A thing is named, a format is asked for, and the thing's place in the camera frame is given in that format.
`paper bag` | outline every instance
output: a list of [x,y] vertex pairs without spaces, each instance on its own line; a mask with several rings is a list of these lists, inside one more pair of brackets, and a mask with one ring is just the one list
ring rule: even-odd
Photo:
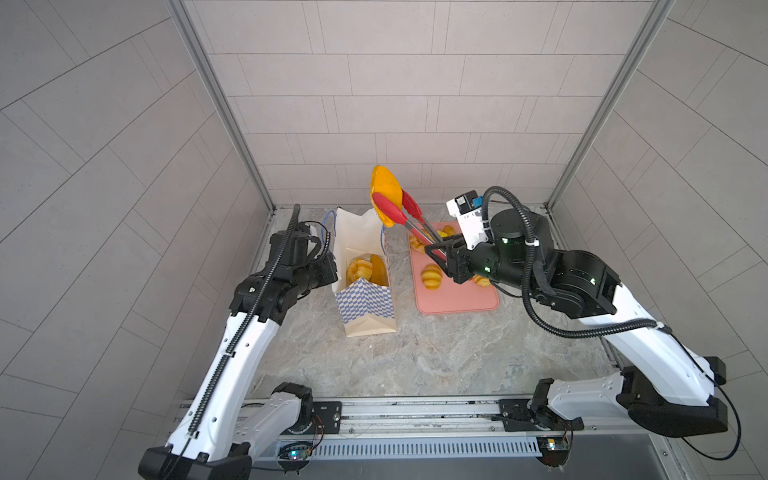
[[[347,336],[375,335],[397,331],[392,288],[370,283],[361,278],[347,286],[346,268],[356,258],[374,253],[386,263],[381,241],[382,223],[374,209],[355,215],[339,208],[336,211],[336,241],[333,256],[339,268],[339,279],[331,284]],[[392,279],[387,268],[387,278]]]

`black mounting plate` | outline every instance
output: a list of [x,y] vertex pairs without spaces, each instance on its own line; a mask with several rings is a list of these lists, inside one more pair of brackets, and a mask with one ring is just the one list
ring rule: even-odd
[[[338,414],[338,420],[334,420],[333,417]],[[322,425],[317,429],[318,435],[321,431],[325,431],[326,435],[332,435],[339,433],[341,429],[341,402],[313,402],[312,404],[312,417],[317,415],[320,417]],[[283,430],[281,435],[307,435],[313,434],[314,430],[310,426],[306,432],[291,432],[289,430]]]

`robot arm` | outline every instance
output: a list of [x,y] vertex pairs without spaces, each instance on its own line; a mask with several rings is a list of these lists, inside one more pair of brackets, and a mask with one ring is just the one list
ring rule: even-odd
[[[514,208],[488,220],[488,196],[493,193],[510,197]],[[633,364],[606,379],[540,382],[537,395],[543,411],[567,420],[628,415],[670,437],[727,430],[727,407],[714,396],[710,380],[725,383],[722,360],[686,349],[594,254],[556,250],[547,219],[523,207],[506,189],[491,187],[484,197],[480,200],[472,191],[450,200],[449,212],[470,238],[447,237],[426,246],[426,253],[457,283],[480,275],[497,287],[521,288],[526,310],[539,326],[566,338],[604,336]],[[446,253],[445,261],[432,253],[437,249]],[[567,331],[548,325],[533,311],[531,299],[594,328]]]

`wall tile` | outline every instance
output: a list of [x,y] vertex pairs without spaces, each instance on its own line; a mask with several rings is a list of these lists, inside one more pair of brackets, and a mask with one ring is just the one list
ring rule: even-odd
[[427,97],[336,97],[335,100],[339,131],[394,133],[425,130]]
[[155,415],[167,412],[213,308],[214,303],[192,287],[136,397],[135,409]]
[[158,347],[163,346],[165,338],[168,336],[168,332],[145,319],[133,310],[128,312],[122,327],[133,333],[135,336],[139,336],[147,340],[152,345]]
[[560,41],[560,35],[563,34],[563,27],[568,20],[568,15],[571,13],[571,6],[573,2],[558,2],[557,8],[554,10],[554,16],[552,22],[549,25],[547,31],[547,39],[544,41],[544,46],[541,48],[542,54],[553,54],[554,50],[558,46]]
[[624,186],[631,190],[657,158],[660,158],[659,154],[657,154],[653,148],[648,148],[648,150],[645,151],[645,155],[643,155],[640,161],[637,162],[637,165],[635,165],[629,175],[627,175],[627,178],[622,180]]
[[346,55],[238,55],[254,95],[351,95]]
[[[739,410],[741,418],[750,419],[749,422],[743,424],[742,442],[760,473],[765,474],[768,472],[768,459],[762,455],[765,452],[762,438],[764,437],[763,432],[765,432],[763,429],[768,428],[768,421],[762,414],[762,408],[763,399],[768,398],[768,376],[764,372],[758,372],[732,382],[729,381],[728,396]],[[760,478],[737,477],[738,480],[760,480]]]
[[562,165],[515,164],[509,172],[506,187],[552,188],[558,182]]
[[291,189],[294,203],[303,205],[360,205],[369,204],[369,188]]
[[355,95],[458,95],[463,55],[350,55]]
[[294,163],[285,134],[245,134],[244,137],[257,165]]
[[170,18],[142,32],[160,68],[171,85],[182,81],[195,69],[187,47]]
[[658,236],[659,230],[656,228],[656,226],[653,224],[649,225],[645,230],[643,230],[643,233],[641,233],[639,237],[634,239],[634,242],[629,244],[629,247],[624,249],[624,254],[629,260],[632,260],[638,253],[643,251],[643,249],[647,247],[650,242],[654,241],[654,238]]
[[598,103],[599,97],[539,97],[525,131],[580,134]]
[[125,42],[40,87],[25,102],[89,159],[160,94],[134,46]]
[[678,165],[680,175],[763,259],[768,167],[712,128]]
[[446,164],[432,169],[430,187],[461,187],[467,184],[490,187],[499,182],[501,165]]
[[129,42],[136,48],[136,52],[138,52],[141,60],[144,62],[144,65],[147,67],[147,70],[149,70],[160,90],[163,93],[169,91],[172,85],[168,81],[168,77],[165,76],[163,68],[157,63],[157,59],[154,57],[152,50],[149,49],[149,45],[147,45],[147,41],[144,40],[144,37],[136,35],[135,37],[132,37]]
[[203,138],[205,146],[208,147],[217,165],[221,165],[224,158],[232,151],[233,145],[219,114],[211,115],[197,132]]
[[731,326],[661,235],[631,262],[685,346],[699,355],[720,358],[745,350]]
[[136,300],[133,310],[170,331],[213,243],[214,238],[197,217],[188,216]]
[[249,219],[243,218],[234,208],[231,209],[200,268],[200,275],[216,290],[221,290],[224,285],[237,247],[248,228]]
[[184,392],[197,393],[203,384],[205,375],[208,373],[210,363],[213,362],[219,345],[222,344],[224,329],[227,326],[227,317],[230,315],[229,306],[232,302],[232,292],[235,290],[235,284],[227,280],[224,282],[224,288],[218,296],[216,304],[206,323],[203,335],[200,336],[200,342],[192,355],[184,377],[181,380],[179,389]]
[[541,52],[552,2],[453,2],[445,53]]
[[623,55],[649,2],[574,2],[555,53]]
[[560,232],[563,234],[563,237],[565,237],[566,245],[564,248],[568,248],[570,250],[587,249],[587,244],[581,237],[581,232],[579,232],[578,227],[576,227],[576,223],[571,217],[571,214],[565,207],[564,201],[560,201],[557,205],[554,206],[553,218],[555,223],[560,228]]
[[710,94],[718,81],[725,75],[731,65],[739,58],[740,53],[726,47],[723,53],[717,57],[715,63],[707,70],[707,73],[696,85],[694,90],[685,99],[685,104],[694,110],[699,108],[701,102]]
[[621,248],[628,247],[650,225],[643,209],[606,164],[586,190]]
[[608,116],[593,146],[622,181],[627,179],[649,148],[645,140],[615,111]]
[[326,133],[328,126],[320,97],[237,97],[246,133]]
[[448,2],[435,2],[435,20],[432,26],[432,53],[445,53],[445,40],[448,35],[448,14],[451,4]]
[[523,97],[442,97],[441,132],[514,132]]
[[560,204],[566,207],[581,233],[587,231],[590,224],[598,217],[598,209],[594,207],[587,192],[578,182],[571,180],[563,193]]
[[711,292],[723,283],[760,263],[762,259],[751,248],[744,247],[698,277],[705,291]]
[[4,74],[0,108],[74,67],[74,62],[23,0],[3,5],[0,64]]
[[766,15],[768,5],[760,0],[713,0],[703,7],[692,28],[767,63],[765,44],[768,32],[764,28]]
[[768,366],[768,346],[765,334],[764,315],[766,301],[764,283],[768,280],[768,266],[759,263],[732,280],[710,292],[710,298],[737,331],[746,347],[760,362]]
[[326,53],[326,41],[323,37],[323,26],[320,24],[320,12],[317,2],[302,2],[306,30],[310,35],[310,47],[312,53]]
[[386,161],[391,164],[461,164],[468,142],[469,134],[387,134]]
[[5,370],[31,335],[29,330],[0,320],[0,372]]
[[598,168],[604,163],[605,161],[598,151],[594,147],[589,147],[584,160],[581,161],[576,170],[576,180],[579,181],[582,187],[589,185],[589,182],[592,181],[594,175],[598,172]]
[[[120,225],[6,369],[78,392],[123,323],[160,255]],[[125,278],[114,281],[119,271]]]
[[187,14],[190,16],[192,26],[197,33],[197,37],[200,39],[200,43],[203,45],[203,50],[205,50],[207,54],[213,53],[214,47],[210,44],[208,33],[205,31],[205,25],[203,25],[202,19],[200,19],[200,14],[197,13],[197,7],[195,6],[194,0],[184,0],[184,7],[187,9]]
[[200,205],[199,201],[195,202],[194,207],[192,207],[192,214],[205,226],[205,229],[208,230],[212,237],[215,238],[216,235],[218,235],[219,226],[210,218],[210,215],[208,215],[208,212],[206,212],[203,206]]
[[165,253],[168,242],[145,219],[141,218],[136,210],[128,212],[123,222],[160,255]]
[[336,170],[326,165],[265,165],[272,188],[337,188]]
[[61,419],[47,415],[0,409],[0,468],[8,478],[27,478]]
[[0,238],[4,238],[70,174],[1,114],[0,157]]
[[200,205],[214,223],[221,227],[240,189],[248,181],[248,173],[235,150],[224,159],[219,170],[200,194]]
[[[248,228],[245,230],[243,240],[240,241],[234,260],[232,260],[230,271],[227,273],[227,279],[230,283],[238,284],[252,272],[251,263],[253,256],[259,247],[261,235],[265,233],[264,227],[266,226],[269,216],[270,212],[267,209],[266,204],[259,199],[258,204],[253,210],[253,215],[250,217],[250,222],[248,223]],[[224,287],[221,291],[229,293],[231,297],[233,288],[229,288],[229,283],[224,282]]]
[[252,95],[239,55],[208,55],[225,95]]
[[212,175],[198,149],[188,141],[134,209],[171,242]]
[[26,0],[26,3],[75,64],[91,58],[48,0]]
[[41,383],[0,375],[0,407],[63,417],[77,396]]
[[2,113],[70,174],[85,163],[24,101],[10,104]]
[[29,478],[94,478],[158,348],[118,330]]
[[131,122],[109,147],[149,187],[203,122],[192,89],[182,83]]
[[556,95],[570,55],[467,55],[462,95]]
[[194,4],[213,53],[312,53],[301,2]]
[[151,0],[67,0],[55,4],[58,14],[91,57],[168,18],[165,5]]
[[724,49],[716,41],[667,20],[643,57],[640,71],[684,101]]
[[621,282],[630,289],[634,298],[640,302],[640,305],[645,308],[650,308],[654,305],[654,299],[650,297],[650,294],[645,289],[645,285],[640,280],[640,277],[637,276],[637,272],[634,271],[632,264],[627,260],[627,257],[605,223],[587,241],[587,245],[589,246],[589,251],[600,257],[619,274]]
[[200,108],[203,110],[205,116],[209,117],[213,115],[216,111],[216,106],[214,105],[214,101],[210,98],[208,90],[203,84],[203,79],[200,77],[200,72],[195,71],[194,73],[190,74],[190,76],[187,77],[187,84],[192,89],[195,100],[197,100],[197,103],[200,105]]
[[144,451],[156,446],[154,435],[121,430],[99,470],[97,480],[135,480],[137,465]]
[[531,121],[531,115],[533,115],[533,109],[536,108],[537,101],[538,97],[525,97],[523,108],[520,110],[520,116],[518,117],[518,124],[515,125],[516,132],[522,133],[528,128],[528,122]]
[[763,162],[768,161],[768,65],[740,56],[697,111]]
[[710,124],[645,75],[635,73],[616,112],[673,167]]
[[374,134],[300,134],[306,164],[374,164]]
[[760,364],[755,360],[755,357],[748,351],[729,356],[728,358],[723,359],[723,361],[726,362],[726,374],[728,375],[729,381],[762,370]]
[[616,75],[623,55],[574,55],[559,95],[602,96]]
[[83,166],[0,243],[0,318],[37,328],[143,192],[108,149]]
[[430,53],[435,4],[319,2],[326,53]]

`cable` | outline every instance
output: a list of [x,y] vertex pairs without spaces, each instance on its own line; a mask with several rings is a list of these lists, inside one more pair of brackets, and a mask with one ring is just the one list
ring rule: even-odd
[[184,448],[181,449],[181,453],[179,454],[178,457],[176,457],[176,460],[174,460],[173,465],[170,466],[170,470],[168,470],[168,473],[165,474],[165,476],[163,477],[163,480],[168,480],[170,476],[173,475],[174,470],[176,470],[176,467],[179,465],[179,460],[181,460],[181,457],[184,456],[184,452],[187,451],[187,447],[189,446],[191,440],[192,440],[192,437],[187,439],[187,443],[184,444]]
[[511,296],[512,298],[522,298],[522,295],[515,295],[513,293],[509,293],[507,290],[504,290],[494,280],[488,280],[488,281],[491,282],[491,285],[496,287],[496,290],[498,290],[501,293],[504,293],[506,296]]
[[288,234],[285,235],[283,239],[280,241],[280,245],[277,247],[275,258],[272,260],[272,263],[270,264],[269,269],[266,272],[266,275],[264,276],[264,279],[261,283],[261,288],[259,288],[259,293],[256,296],[256,299],[253,301],[253,306],[250,307],[250,311],[248,312],[247,315],[245,315],[243,322],[240,324],[239,327],[237,327],[237,331],[235,332],[235,334],[232,335],[232,339],[229,343],[229,346],[227,347],[227,349],[224,351],[224,354],[219,359],[219,363],[216,365],[216,369],[214,370],[213,375],[211,375],[208,385],[206,385],[205,387],[203,396],[200,397],[200,404],[197,407],[197,410],[195,411],[194,416],[192,417],[192,421],[190,422],[189,428],[187,429],[187,432],[189,433],[189,435],[194,435],[194,433],[197,431],[197,427],[199,427],[200,423],[203,421],[203,415],[205,415],[205,410],[208,407],[208,402],[210,402],[210,397],[214,394],[214,390],[216,389],[216,385],[218,384],[219,379],[221,378],[221,374],[224,371],[224,367],[227,366],[227,362],[229,362],[232,355],[234,355],[235,348],[237,347],[238,342],[243,337],[245,330],[248,328],[248,326],[251,323],[251,320],[253,320],[253,318],[256,315],[256,308],[259,306],[261,299],[264,297],[264,292],[266,292],[266,287],[270,284],[270,281],[272,281],[272,277],[275,274],[275,270],[277,270],[277,265],[280,263],[280,259],[283,258],[283,254],[285,253],[285,250],[288,247],[288,241],[290,240],[291,236],[293,235],[293,232],[296,230],[296,227],[299,224],[300,211],[301,211],[301,206],[299,204],[294,204],[293,214],[291,215],[290,222],[288,222],[288,228],[286,229]]
[[739,445],[741,445],[741,419],[739,418],[739,413],[736,411],[736,406],[733,404],[733,402],[730,401],[730,398],[725,393],[725,390],[723,390],[723,387],[718,385],[717,382],[715,382],[712,379],[712,377],[707,375],[707,372],[704,372],[704,369],[701,368],[701,365],[699,365],[699,363],[693,358],[693,356],[690,354],[688,349],[685,348],[685,345],[683,345],[683,343],[680,340],[678,340],[677,337],[673,333],[668,333],[668,335],[671,336],[674,339],[675,342],[677,342],[677,345],[679,345],[681,349],[683,349],[685,354],[688,355],[688,358],[690,359],[691,362],[694,363],[696,368],[698,368],[699,371],[702,372],[704,374],[704,376],[706,376],[707,379],[710,382],[712,382],[713,385],[715,385],[717,387],[718,390],[720,390],[720,393],[723,394],[723,397],[725,397],[725,400],[728,401],[728,405],[730,405],[731,410],[733,410],[733,416],[736,418],[736,430],[737,430],[736,431],[736,444],[733,446],[733,450],[731,450],[730,453],[728,455],[725,455],[724,457],[713,457],[713,456],[707,455],[706,453],[702,452],[701,450],[699,450],[696,447],[694,447],[693,445],[691,445],[690,442],[688,442],[688,439],[686,439],[685,437],[682,437],[683,442],[686,442],[686,444],[689,447],[691,447],[696,453],[698,453],[699,455],[701,455],[703,457],[708,458],[709,460],[718,460],[718,461],[721,461],[721,462],[723,460],[727,460],[727,459],[731,458],[732,456],[734,456],[736,454],[736,450],[738,450],[739,449]]
[[[520,279],[520,291],[522,293],[523,306],[525,312],[534,323],[540,326],[553,335],[561,336],[567,339],[588,339],[596,336],[614,335],[615,333],[628,332],[629,330],[639,328],[658,328],[658,322],[651,319],[633,319],[627,322],[615,323],[613,325],[599,326],[593,329],[583,330],[565,330],[559,329],[556,326],[552,326],[546,323],[533,309],[531,305],[531,275],[533,273],[533,262],[536,252],[535,241],[536,237],[533,234],[533,226],[531,225],[531,219],[528,218],[526,209],[520,200],[504,187],[490,187],[485,191],[482,196],[482,224],[485,235],[490,241],[493,241],[493,232],[491,231],[491,223],[488,221],[488,202],[491,200],[491,195],[498,194],[504,197],[509,204],[511,204],[515,210],[518,211],[520,219],[522,220],[523,233],[525,235],[525,261],[523,263],[523,273]],[[668,327],[663,327],[660,330],[669,330]]]

